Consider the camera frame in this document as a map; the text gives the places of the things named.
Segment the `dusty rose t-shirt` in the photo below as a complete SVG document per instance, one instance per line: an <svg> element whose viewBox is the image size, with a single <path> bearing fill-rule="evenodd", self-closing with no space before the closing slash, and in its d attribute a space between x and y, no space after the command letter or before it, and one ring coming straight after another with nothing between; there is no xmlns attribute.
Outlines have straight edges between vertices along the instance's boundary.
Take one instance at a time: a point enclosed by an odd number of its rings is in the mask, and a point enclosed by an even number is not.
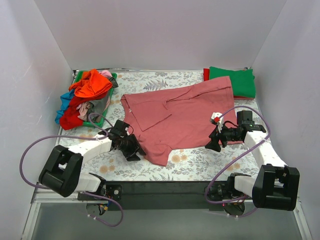
<svg viewBox="0 0 320 240"><path fill-rule="evenodd" d="M210 122L213 113L236 122L228 76L186 87L124 94L120 101L124 121L133 127L145 158L159 166L167 165L173 150L205 146L214 130Z"/></svg>

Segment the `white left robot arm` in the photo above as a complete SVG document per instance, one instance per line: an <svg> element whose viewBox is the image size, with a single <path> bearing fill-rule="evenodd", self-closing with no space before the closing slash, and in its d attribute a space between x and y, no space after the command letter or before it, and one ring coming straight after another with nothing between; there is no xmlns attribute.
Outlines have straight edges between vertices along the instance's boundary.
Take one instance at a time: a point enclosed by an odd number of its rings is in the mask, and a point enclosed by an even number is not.
<svg viewBox="0 0 320 240"><path fill-rule="evenodd" d="M82 172L83 165L93 158L118 150L128 162L139 161L146 153L133 133L131 126L121 120L100 131L91 140L64 147L55 146L38 178L39 183L50 190L68 197L74 192L89 192L95 200L107 195L107 182L94 173Z"/></svg>

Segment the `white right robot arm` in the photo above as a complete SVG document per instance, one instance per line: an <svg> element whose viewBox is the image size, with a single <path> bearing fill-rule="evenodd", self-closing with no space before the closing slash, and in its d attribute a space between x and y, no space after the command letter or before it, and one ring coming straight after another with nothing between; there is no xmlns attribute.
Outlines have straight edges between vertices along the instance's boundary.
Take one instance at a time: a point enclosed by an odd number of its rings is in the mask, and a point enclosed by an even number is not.
<svg viewBox="0 0 320 240"><path fill-rule="evenodd" d="M257 163L256 177L244 173L231 173L226 181L216 177L205 188L206 200L215 204L252 199L257 208L293 211L296 207L300 172L288 166L268 142L270 131L266 124L257 124L250 110L237 112L237 123L227 127L224 114L214 112L211 123L215 129L209 135L206 149L220 152L230 142L243 142Z"/></svg>

